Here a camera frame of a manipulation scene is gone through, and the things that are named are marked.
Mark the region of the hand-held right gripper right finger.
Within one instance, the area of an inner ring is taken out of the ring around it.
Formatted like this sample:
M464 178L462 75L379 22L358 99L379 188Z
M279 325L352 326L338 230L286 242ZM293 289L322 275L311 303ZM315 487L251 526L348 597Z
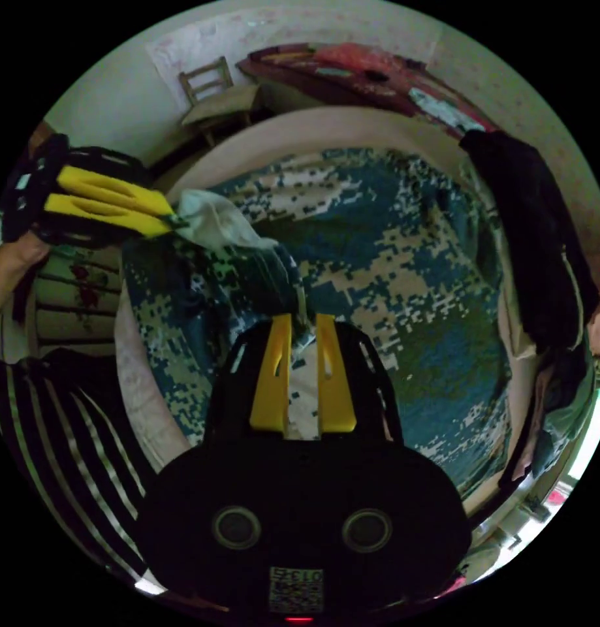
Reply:
M319 432L351 433L355 410L334 317L318 313L316 330Z

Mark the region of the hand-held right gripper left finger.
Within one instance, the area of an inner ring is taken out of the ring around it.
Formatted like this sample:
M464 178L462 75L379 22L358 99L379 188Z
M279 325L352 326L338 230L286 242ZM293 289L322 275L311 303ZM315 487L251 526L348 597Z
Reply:
M282 314L273 317L266 335L249 418L249 424L253 430L287 431L291 340L291 315Z

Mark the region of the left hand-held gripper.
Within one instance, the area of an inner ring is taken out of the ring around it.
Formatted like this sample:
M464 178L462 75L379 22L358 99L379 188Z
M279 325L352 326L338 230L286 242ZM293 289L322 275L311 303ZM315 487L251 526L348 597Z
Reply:
M178 216L136 158L73 147L56 133L14 167L0 200L3 240L28 231L52 245L113 246L178 228Z

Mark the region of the person's left hand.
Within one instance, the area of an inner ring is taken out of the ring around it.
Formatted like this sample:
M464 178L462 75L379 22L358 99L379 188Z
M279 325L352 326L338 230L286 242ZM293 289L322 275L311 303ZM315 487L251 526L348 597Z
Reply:
M51 251L51 246L41 240L36 233L28 230L17 240L5 244L9 264L15 270L27 270L38 264Z

